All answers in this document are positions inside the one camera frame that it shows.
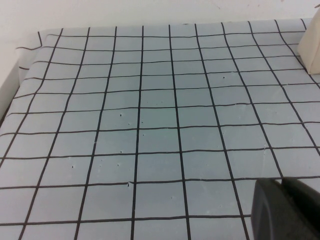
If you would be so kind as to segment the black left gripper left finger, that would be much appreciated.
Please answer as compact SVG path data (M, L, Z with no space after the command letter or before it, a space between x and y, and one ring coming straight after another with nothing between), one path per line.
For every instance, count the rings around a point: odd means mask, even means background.
M286 209L285 195L281 185L273 179L255 182L251 225L255 240L283 240L285 229L282 216Z

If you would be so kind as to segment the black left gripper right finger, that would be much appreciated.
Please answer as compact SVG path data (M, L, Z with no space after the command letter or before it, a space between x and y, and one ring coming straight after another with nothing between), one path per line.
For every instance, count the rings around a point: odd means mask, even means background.
M315 239L320 239L320 193L293 177L282 179L281 186L290 197L296 212Z

